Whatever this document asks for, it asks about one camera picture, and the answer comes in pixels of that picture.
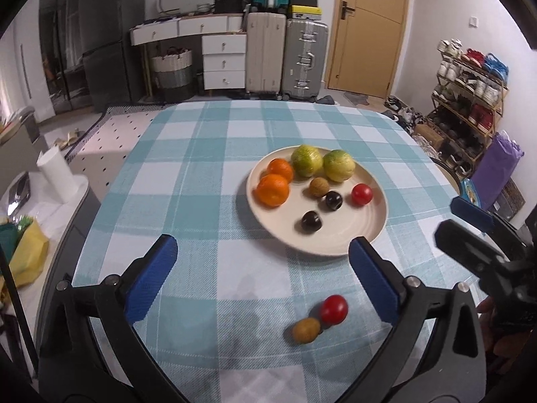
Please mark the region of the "right human hand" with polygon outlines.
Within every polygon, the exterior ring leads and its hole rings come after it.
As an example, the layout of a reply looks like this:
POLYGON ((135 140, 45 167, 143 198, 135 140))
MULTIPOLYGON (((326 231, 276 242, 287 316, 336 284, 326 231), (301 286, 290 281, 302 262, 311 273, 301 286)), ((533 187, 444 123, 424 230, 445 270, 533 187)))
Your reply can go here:
POLYGON ((491 351, 501 358, 516 358, 526 343, 527 335, 516 334, 496 340, 492 329, 491 322, 495 312, 495 304, 492 298, 488 297, 476 308, 479 314, 479 321, 482 330, 483 345, 486 351, 491 351))

